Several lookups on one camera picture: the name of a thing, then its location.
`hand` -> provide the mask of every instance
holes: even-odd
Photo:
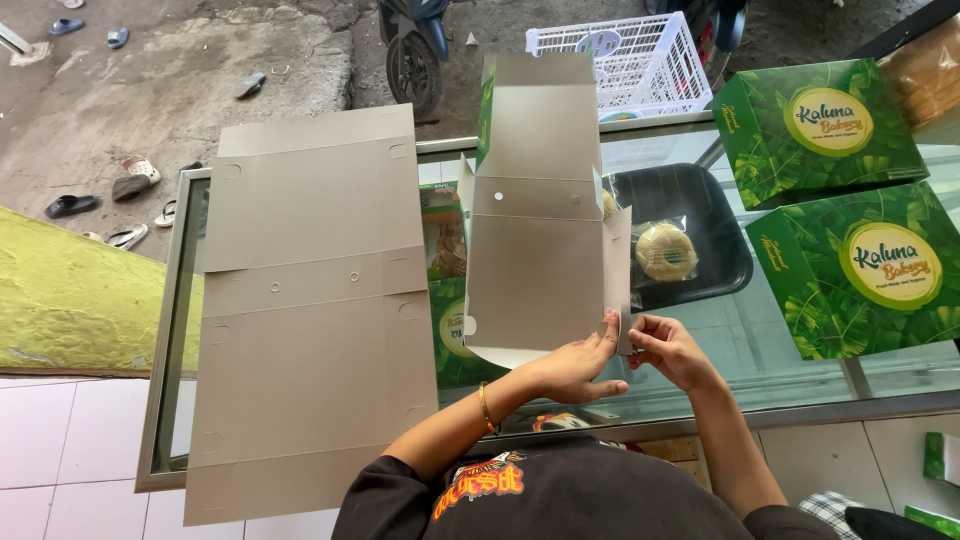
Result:
[[[628,335],[634,347],[642,349],[627,357],[630,369],[649,363],[687,394],[726,386],[680,321],[640,313]]]
[[[582,404],[627,391],[623,380],[592,382],[616,352],[620,316],[606,309],[603,322],[607,332],[594,332],[582,341],[567,343],[546,356],[516,368],[511,375],[523,377],[536,397],[562,404]]]

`bracelet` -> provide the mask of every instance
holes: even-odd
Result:
[[[493,425],[493,422],[490,421],[490,410],[487,409],[487,398],[483,394],[483,387],[487,385],[487,382],[484,380],[480,383],[480,408],[483,410],[483,419],[487,422],[487,429],[490,430],[490,433],[494,435],[499,435],[501,432],[500,425]]]

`glass display case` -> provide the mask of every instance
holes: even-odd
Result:
[[[709,111],[599,125],[603,173],[692,163],[716,179],[739,233],[764,212],[743,208]],[[419,142],[421,184],[455,181],[461,154],[473,165],[475,137]],[[960,224],[960,147],[922,145],[930,183],[954,224]],[[182,488],[186,483],[196,392],[196,342],[210,169],[181,174],[147,421],[136,490]],[[894,352],[804,361],[752,248],[752,275],[735,292],[655,309],[682,321],[729,383],[752,429],[896,416],[960,407],[960,353],[953,341]],[[612,358],[601,380],[630,384],[623,395],[589,405],[537,400],[480,443],[492,452],[550,436],[550,415],[571,413],[581,430],[613,441],[641,441],[695,431],[686,396],[649,365],[636,371]],[[443,388],[440,406],[475,390]]]

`glass countertop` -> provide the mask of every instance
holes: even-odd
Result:
[[[719,146],[715,124],[708,115],[677,115],[672,124],[618,130],[601,125],[603,173],[632,171],[675,163],[705,167],[723,189],[740,233],[765,212],[750,211],[736,191],[730,164]],[[421,184],[455,181],[461,152],[473,165],[475,139],[433,141],[418,144]],[[944,208],[960,224],[960,147],[921,146],[930,170],[930,184]],[[196,394],[197,342],[203,286],[205,218],[209,172],[190,171],[180,189],[180,209],[185,209],[176,274],[168,274],[167,286],[173,310],[161,397],[156,420],[156,443],[151,473],[162,474],[186,468],[193,406]],[[953,341],[843,360],[804,361],[794,347],[790,332],[763,271],[753,254],[753,276],[733,294],[650,311],[680,320],[697,339],[710,360],[729,383],[744,411],[767,410],[855,400],[923,394],[960,389],[960,353]],[[176,275],[176,283],[170,277]],[[636,371],[615,356],[599,380],[621,379],[630,390],[620,396],[589,405],[560,405],[537,400],[504,423],[505,434],[548,430],[538,422],[546,415],[571,413],[592,427],[635,425],[692,416],[689,401],[650,365]],[[473,392],[475,385],[439,391],[441,407]]]

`forearm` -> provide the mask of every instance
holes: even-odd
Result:
[[[713,493],[741,520],[762,506],[786,504],[728,386],[721,382],[689,398]]]
[[[521,405],[537,398],[536,386],[522,369],[515,369],[484,388],[494,425]],[[392,455],[429,481],[441,475],[484,435],[489,433],[479,392],[420,422],[403,433],[384,455]]]

